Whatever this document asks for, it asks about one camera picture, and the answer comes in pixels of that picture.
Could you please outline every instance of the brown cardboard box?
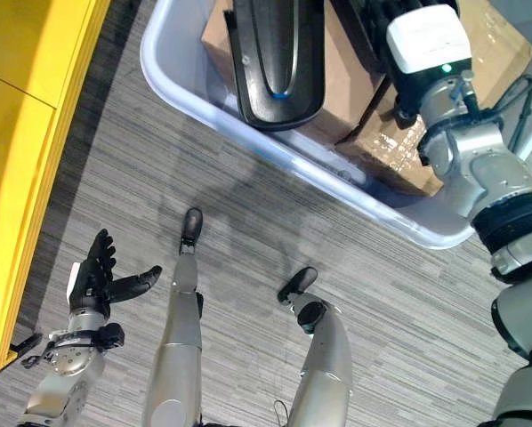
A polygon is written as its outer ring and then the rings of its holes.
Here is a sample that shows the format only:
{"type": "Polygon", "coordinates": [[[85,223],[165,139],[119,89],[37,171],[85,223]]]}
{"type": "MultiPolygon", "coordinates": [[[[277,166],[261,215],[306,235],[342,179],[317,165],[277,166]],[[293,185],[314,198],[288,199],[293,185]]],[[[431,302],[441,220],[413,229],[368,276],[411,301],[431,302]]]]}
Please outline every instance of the brown cardboard box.
{"type": "MultiPolygon", "coordinates": [[[[482,107],[493,107],[532,59],[532,45],[489,3],[460,0],[461,19],[470,38],[473,80],[482,107]]],[[[407,194],[433,196],[442,183],[431,167],[422,166],[416,146],[424,135],[423,121],[400,130],[391,115],[396,92],[389,89],[361,133],[338,144],[376,178],[407,194]]]]}
{"type": "MultiPolygon", "coordinates": [[[[206,25],[202,42],[229,88],[234,92],[234,70],[229,35],[223,11],[231,0],[217,0],[206,25]]],[[[381,83],[361,66],[329,1],[326,1],[326,97],[316,117],[300,128],[314,141],[334,145],[354,129],[381,83]]]]}

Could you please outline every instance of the plastic bin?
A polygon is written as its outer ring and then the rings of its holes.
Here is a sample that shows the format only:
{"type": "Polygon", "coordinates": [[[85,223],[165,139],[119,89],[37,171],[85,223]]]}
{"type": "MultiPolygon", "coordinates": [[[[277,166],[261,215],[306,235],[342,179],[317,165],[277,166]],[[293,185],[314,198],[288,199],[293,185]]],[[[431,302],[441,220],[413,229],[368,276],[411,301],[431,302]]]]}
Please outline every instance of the plastic bin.
{"type": "MultiPolygon", "coordinates": [[[[528,0],[522,3],[525,7],[528,0]]],[[[418,245],[449,248],[473,233],[443,206],[442,191],[434,197],[401,196],[297,131],[261,133],[241,122],[235,95],[200,42],[213,6],[214,0],[158,0],[141,43],[141,67],[157,95],[418,245]]],[[[529,140],[520,154],[525,158],[531,150],[529,140]]]]}

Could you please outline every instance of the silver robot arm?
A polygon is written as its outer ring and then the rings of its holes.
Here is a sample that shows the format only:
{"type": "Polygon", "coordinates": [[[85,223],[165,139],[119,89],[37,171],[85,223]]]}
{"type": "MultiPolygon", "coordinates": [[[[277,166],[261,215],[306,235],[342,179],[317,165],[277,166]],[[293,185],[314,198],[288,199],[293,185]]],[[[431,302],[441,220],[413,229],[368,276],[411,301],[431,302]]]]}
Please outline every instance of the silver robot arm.
{"type": "Polygon", "coordinates": [[[291,307],[298,325],[312,335],[286,427],[343,427],[353,387],[351,347],[340,311],[306,289],[318,273],[299,271],[278,293],[291,307]]]}
{"type": "Polygon", "coordinates": [[[400,3],[367,0],[365,10],[370,42],[399,93],[395,117],[406,127],[422,116],[423,164],[444,182],[438,197],[470,222],[491,253],[492,274],[512,285],[494,300],[492,318],[529,363],[505,385],[494,420],[480,427],[532,427],[532,177],[515,154],[530,114],[532,76],[520,77],[492,109],[480,109],[455,2],[400,3]],[[521,117],[504,144],[502,113],[522,98],[521,117]]]}
{"type": "Polygon", "coordinates": [[[116,260],[112,238],[102,230],[88,257],[75,262],[70,272],[67,298],[69,325],[50,336],[43,354],[23,360],[30,368],[40,361],[52,371],[31,396],[18,426],[69,427],[85,406],[89,390],[104,370],[103,354],[124,344],[124,331],[117,323],[107,324],[110,304],[147,292],[159,278],[161,268],[113,281],[116,260]]]}

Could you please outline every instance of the robotic hand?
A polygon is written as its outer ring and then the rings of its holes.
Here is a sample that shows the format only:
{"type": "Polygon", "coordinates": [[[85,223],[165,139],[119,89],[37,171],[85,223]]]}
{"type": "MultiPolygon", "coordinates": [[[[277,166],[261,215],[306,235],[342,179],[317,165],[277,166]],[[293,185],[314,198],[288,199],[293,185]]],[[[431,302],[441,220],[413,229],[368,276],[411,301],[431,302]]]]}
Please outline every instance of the robotic hand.
{"type": "Polygon", "coordinates": [[[75,262],[69,277],[69,326],[50,334],[43,354],[22,361],[31,368],[41,360],[52,372],[38,385],[18,426],[69,427],[85,405],[88,391],[101,376],[103,353],[124,345],[124,330],[109,320],[110,304],[139,296],[155,285],[161,267],[114,280],[116,248],[106,230],[96,236],[88,256],[75,262]]]}
{"type": "Polygon", "coordinates": [[[365,33],[399,93],[399,125],[411,125],[420,113],[427,133],[418,150],[444,182],[438,197],[478,232],[492,255],[492,274],[513,285],[493,302],[492,318],[529,365],[512,375],[495,420],[481,427],[532,427],[532,178],[515,154],[530,114],[532,76],[520,77],[492,109],[480,109],[472,50],[454,2],[363,3],[365,33]],[[520,120],[505,144],[501,115],[522,97],[520,120]]]}

